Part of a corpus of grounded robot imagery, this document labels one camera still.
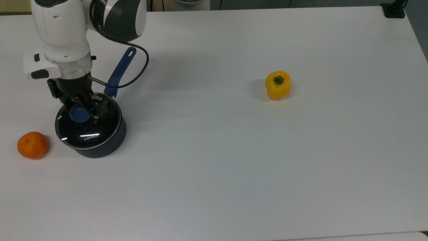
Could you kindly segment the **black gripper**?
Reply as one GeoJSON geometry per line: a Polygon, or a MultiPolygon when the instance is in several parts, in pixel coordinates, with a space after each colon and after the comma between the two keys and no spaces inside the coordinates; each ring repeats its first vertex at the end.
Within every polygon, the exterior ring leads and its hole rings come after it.
{"type": "Polygon", "coordinates": [[[83,77],[74,79],[49,78],[47,85],[52,97],[63,104],[67,114],[70,113],[72,103],[93,105],[93,118],[101,119],[107,113],[107,96],[97,95],[92,91],[92,74],[89,72],[83,77]]]}

